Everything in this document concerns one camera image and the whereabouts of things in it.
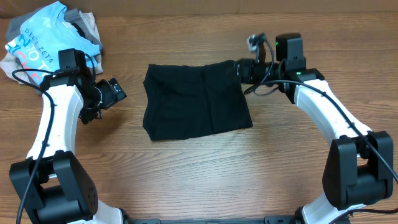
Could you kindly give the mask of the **black t-shirt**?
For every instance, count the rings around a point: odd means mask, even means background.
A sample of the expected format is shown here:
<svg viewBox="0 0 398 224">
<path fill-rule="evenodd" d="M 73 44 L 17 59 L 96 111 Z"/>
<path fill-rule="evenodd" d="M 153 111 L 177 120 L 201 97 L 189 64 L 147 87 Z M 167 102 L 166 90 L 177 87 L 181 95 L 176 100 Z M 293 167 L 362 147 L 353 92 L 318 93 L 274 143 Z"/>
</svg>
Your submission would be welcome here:
<svg viewBox="0 0 398 224">
<path fill-rule="evenodd" d="M 184 140 L 252 127 L 233 60 L 200 67 L 150 64 L 143 127 L 153 141 Z"/>
</svg>

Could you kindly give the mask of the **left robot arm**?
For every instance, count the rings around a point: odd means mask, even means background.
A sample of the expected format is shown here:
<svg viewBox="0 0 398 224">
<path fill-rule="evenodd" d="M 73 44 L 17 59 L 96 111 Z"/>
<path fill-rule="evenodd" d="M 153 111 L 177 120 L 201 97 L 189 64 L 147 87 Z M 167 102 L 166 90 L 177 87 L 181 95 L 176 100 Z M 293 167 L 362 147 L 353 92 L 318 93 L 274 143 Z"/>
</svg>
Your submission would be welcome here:
<svg viewBox="0 0 398 224">
<path fill-rule="evenodd" d="M 115 78 L 96 80 L 90 56 L 81 50 L 58 53 L 60 68 L 47 71 L 34 89 L 41 92 L 43 111 L 38 132 L 24 161 L 13 163 L 9 178 L 21 202 L 20 223 L 122 223 L 132 220 L 121 208 L 99 199 L 96 186 L 75 156 L 76 128 L 103 117 L 102 111 L 125 99 Z"/>
</svg>

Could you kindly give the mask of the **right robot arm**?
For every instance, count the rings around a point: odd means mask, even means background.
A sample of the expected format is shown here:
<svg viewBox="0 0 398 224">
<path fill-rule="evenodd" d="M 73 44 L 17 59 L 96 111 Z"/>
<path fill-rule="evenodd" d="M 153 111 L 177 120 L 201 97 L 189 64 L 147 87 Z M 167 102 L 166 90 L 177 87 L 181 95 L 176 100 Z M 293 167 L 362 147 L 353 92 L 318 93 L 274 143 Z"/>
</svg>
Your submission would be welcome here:
<svg viewBox="0 0 398 224">
<path fill-rule="evenodd" d="M 390 135 L 356 119 L 324 76 L 307 67 L 300 34 L 278 35 L 275 45 L 265 34 L 250 35 L 247 45 L 256 57 L 238 62 L 246 93 L 255 93 L 260 86 L 284 93 L 310 117 L 330 147 L 321 195 L 293 215 L 266 216 L 264 222 L 348 223 L 355 213 L 374 213 L 373 205 L 389 198 L 397 182 Z"/>
</svg>

